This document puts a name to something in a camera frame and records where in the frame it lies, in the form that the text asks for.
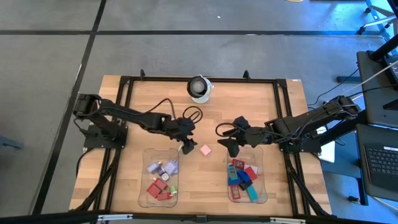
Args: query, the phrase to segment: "colorful objects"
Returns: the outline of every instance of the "colorful objects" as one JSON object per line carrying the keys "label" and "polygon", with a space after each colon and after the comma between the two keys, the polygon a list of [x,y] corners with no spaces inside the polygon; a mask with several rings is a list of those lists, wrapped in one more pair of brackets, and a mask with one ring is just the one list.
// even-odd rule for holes
{"label": "colorful objects", "polygon": [[241,182],[238,175],[236,174],[235,166],[228,167],[228,186],[238,185]]}
{"label": "colorful objects", "polygon": [[170,187],[170,193],[173,195],[175,195],[177,193],[177,187],[174,185],[171,185]]}
{"label": "colorful objects", "polygon": [[252,167],[248,167],[244,171],[248,174],[248,176],[250,177],[251,181],[254,181],[254,180],[257,179],[257,175],[254,172]]}
{"label": "colorful objects", "polygon": [[158,168],[158,169],[156,170],[156,172],[157,172],[157,174],[158,174],[159,176],[162,176],[162,174],[164,174],[166,171],[164,171],[163,167],[160,167],[160,168]]}
{"label": "colorful objects", "polygon": [[244,162],[240,161],[239,159],[233,159],[232,165],[239,169],[244,169]]}
{"label": "colorful objects", "polygon": [[253,182],[250,180],[248,182],[241,182],[239,186],[241,187],[242,190],[246,190],[248,187],[250,187],[253,184]]}
{"label": "colorful objects", "polygon": [[170,179],[170,176],[165,172],[160,176],[160,178],[162,178],[162,180],[164,181],[168,181]]}
{"label": "colorful objects", "polygon": [[248,174],[244,171],[244,170],[238,170],[237,171],[238,177],[244,182],[249,182],[250,181],[250,177],[248,176]]}
{"label": "colorful objects", "polygon": [[246,170],[247,168],[251,167],[254,171],[255,174],[257,174],[257,167],[256,166],[252,166],[252,165],[244,165],[244,169]]}
{"label": "colorful objects", "polygon": [[250,185],[247,189],[246,192],[248,193],[250,200],[254,201],[257,200],[259,198],[259,196],[257,195],[256,190],[254,189],[253,185]]}
{"label": "colorful objects", "polygon": [[228,177],[229,177],[231,180],[239,179],[238,175],[236,174],[235,166],[229,166],[229,167],[228,167]]}
{"label": "colorful objects", "polygon": [[163,182],[162,180],[160,180],[159,178],[155,179],[154,184],[156,185],[156,187],[158,187],[160,190],[164,190],[167,187],[167,184],[165,182]]}
{"label": "colorful objects", "polygon": [[239,194],[239,187],[237,185],[231,186],[231,195],[233,200],[241,198],[241,195]]}
{"label": "colorful objects", "polygon": [[175,163],[173,161],[170,161],[165,167],[164,170],[166,171],[166,173],[172,175],[174,173],[174,171],[176,170],[177,166],[175,165]]}
{"label": "colorful objects", "polygon": [[202,146],[202,147],[200,148],[200,152],[201,152],[204,156],[209,156],[209,155],[210,155],[210,152],[211,152],[211,149],[210,149],[207,145],[204,145],[204,146]]}
{"label": "colorful objects", "polygon": [[155,184],[151,184],[148,189],[147,192],[152,195],[152,197],[156,198],[156,196],[158,194],[161,193],[162,190],[160,190]]}
{"label": "colorful objects", "polygon": [[241,183],[241,180],[239,180],[239,179],[231,180],[230,178],[228,178],[228,186],[239,185],[240,183]]}
{"label": "colorful objects", "polygon": [[171,198],[171,195],[169,192],[167,192],[167,193],[158,194],[156,198],[158,200],[168,200]]}
{"label": "colorful objects", "polygon": [[172,173],[172,175],[174,174],[178,174],[178,162],[176,160],[172,160],[173,164],[175,165],[175,170]]}
{"label": "colorful objects", "polygon": [[154,164],[150,165],[148,167],[148,172],[150,174],[154,174],[155,171],[160,167],[161,164],[162,164],[162,162],[155,162]]}

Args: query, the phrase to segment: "transparent container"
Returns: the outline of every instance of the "transparent container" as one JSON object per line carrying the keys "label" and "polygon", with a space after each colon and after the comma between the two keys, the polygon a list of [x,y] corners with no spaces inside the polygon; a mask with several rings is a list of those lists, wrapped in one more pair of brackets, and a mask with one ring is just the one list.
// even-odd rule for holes
{"label": "transparent container", "polygon": [[248,193],[245,190],[242,190],[239,187],[239,194],[241,198],[239,199],[233,199],[232,198],[232,192],[231,192],[231,186],[228,186],[228,197],[232,202],[236,203],[265,203],[268,199],[267,192],[266,192],[266,186],[264,183],[264,171],[263,171],[263,166],[262,166],[262,147],[257,146],[255,148],[252,148],[250,146],[244,146],[244,147],[239,147],[240,151],[238,156],[236,158],[231,158],[227,152],[227,171],[228,171],[228,166],[232,164],[233,159],[239,159],[240,161],[244,162],[245,169],[248,166],[253,166],[257,167],[257,178],[253,181],[253,186],[254,189],[257,192],[258,199],[251,201]]}
{"label": "transparent container", "polygon": [[178,173],[170,175],[168,181],[164,181],[168,187],[162,191],[162,193],[170,192],[169,186],[174,185],[177,187],[177,194],[171,196],[168,200],[157,200],[151,194],[147,192],[147,189],[151,184],[154,183],[156,178],[162,179],[158,173],[154,172],[151,174],[148,171],[148,167],[154,163],[161,162],[162,167],[166,166],[170,161],[178,160],[178,151],[176,149],[168,150],[156,150],[156,149],[146,149],[142,153],[142,179],[141,179],[141,191],[138,197],[138,204],[144,208],[150,207],[173,207],[178,200]]}

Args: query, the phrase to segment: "desk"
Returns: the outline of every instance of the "desk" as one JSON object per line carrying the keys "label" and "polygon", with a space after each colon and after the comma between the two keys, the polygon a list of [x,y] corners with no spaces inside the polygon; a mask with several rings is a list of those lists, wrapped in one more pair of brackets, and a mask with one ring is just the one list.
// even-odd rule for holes
{"label": "desk", "polygon": [[[106,75],[99,94],[115,101],[120,76]],[[287,80],[290,103],[294,116],[307,111],[300,80]],[[212,214],[212,215],[292,215],[284,159],[276,144],[261,146],[264,151],[263,166],[268,201],[263,204],[233,203],[228,198],[226,158],[227,150],[216,140],[215,126],[232,122],[243,115],[253,126],[263,126],[265,121],[277,118],[273,87],[263,83],[214,83],[210,100],[197,105],[203,110],[203,119],[196,124],[193,139],[198,146],[188,155],[180,155],[178,203],[172,208],[142,208],[138,204],[141,187],[142,152],[147,148],[178,148],[179,143],[161,135],[150,134],[135,124],[129,125],[126,147],[123,149],[112,199],[112,212]],[[136,81],[132,88],[130,108],[145,111],[160,100],[169,97],[181,116],[193,104],[185,82]],[[170,113],[168,104],[156,112]],[[207,144],[211,157],[204,157],[198,148]],[[98,181],[104,149],[94,149],[81,161],[70,208],[79,206]],[[311,154],[301,153],[305,183],[315,200],[331,212],[319,160]],[[100,208],[104,208],[107,187],[104,188]],[[296,186],[300,213],[303,212],[300,191]]]}

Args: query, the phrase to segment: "red block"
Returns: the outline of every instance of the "red block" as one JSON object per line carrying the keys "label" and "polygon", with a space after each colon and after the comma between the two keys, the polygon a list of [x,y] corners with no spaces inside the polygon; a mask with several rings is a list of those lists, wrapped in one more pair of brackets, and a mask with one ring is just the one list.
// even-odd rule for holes
{"label": "red block", "polygon": [[251,167],[246,168],[244,171],[248,174],[251,181],[254,181],[257,179],[257,175]]}
{"label": "red block", "polygon": [[154,184],[160,189],[160,190],[164,190],[167,187],[167,184],[165,184],[165,182],[163,182],[162,180],[160,180],[159,178],[157,178],[154,182]]}
{"label": "red block", "polygon": [[233,200],[241,198],[241,195],[239,194],[239,187],[237,185],[231,186],[231,195]]}
{"label": "red block", "polygon": [[162,190],[160,190],[158,187],[156,187],[155,184],[151,184],[148,189],[147,192],[152,195],[152,197],[156,198],[156,196],[158,196],[158,194],[161,193]]}
{"label": "red block", "polygon": [[167,192],[167,193],[158,194],[156,198],[158,200],[168,200],[170,199],[170,197],[171,197],[170,192]]}
{"label": "red block", "polygon": [[239,168],[239,169],[244,169],[244,162],[240,161],[239,159],[233,159],[232,166],[235,166],[236,168]]}

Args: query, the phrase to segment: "small pink block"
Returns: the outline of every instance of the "small pink block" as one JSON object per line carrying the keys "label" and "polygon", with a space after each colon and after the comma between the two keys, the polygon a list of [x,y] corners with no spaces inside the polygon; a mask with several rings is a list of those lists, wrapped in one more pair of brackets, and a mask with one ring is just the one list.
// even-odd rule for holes
{"label": "small pink block", "polygon": [[211,149],[210,149],[207,145],[204,145],[204,146],[202,146],[202,147],[200,148],[200,151],[201,151],[201,153],[202,153],[204,156],[207,156],[207,155],[210,154]]}

